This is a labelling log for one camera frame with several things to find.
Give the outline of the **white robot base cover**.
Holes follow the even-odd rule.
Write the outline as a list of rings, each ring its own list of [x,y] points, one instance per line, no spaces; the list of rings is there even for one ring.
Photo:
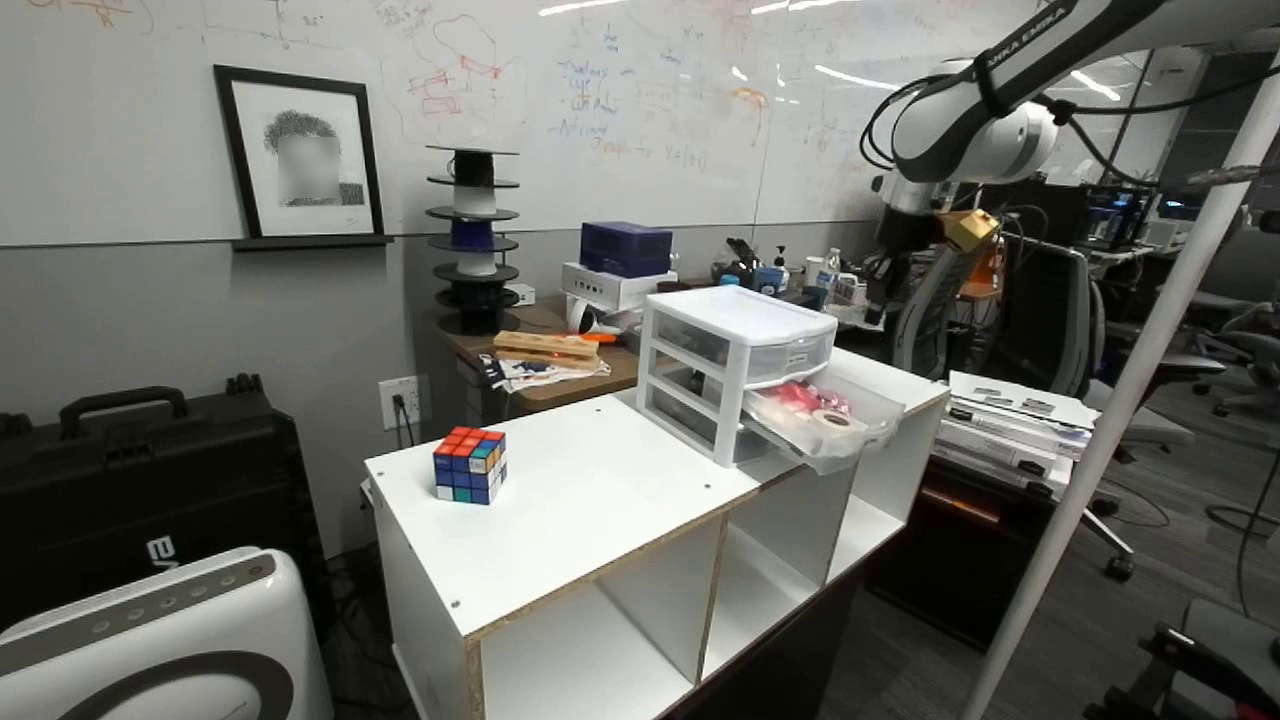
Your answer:
[[[3,630],[0,720],[330,720],[294,562],[227,550]]]

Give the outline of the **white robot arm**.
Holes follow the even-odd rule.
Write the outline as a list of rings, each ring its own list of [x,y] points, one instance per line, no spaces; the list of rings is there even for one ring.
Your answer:
[[[954,183],[1017,183],[1050,155],[1058,115],[1045,97],[1091,60],[1262,38],[1280,0],[1045,0],[962,63],[909,79],[875,197],[891,211],[936,211]]]

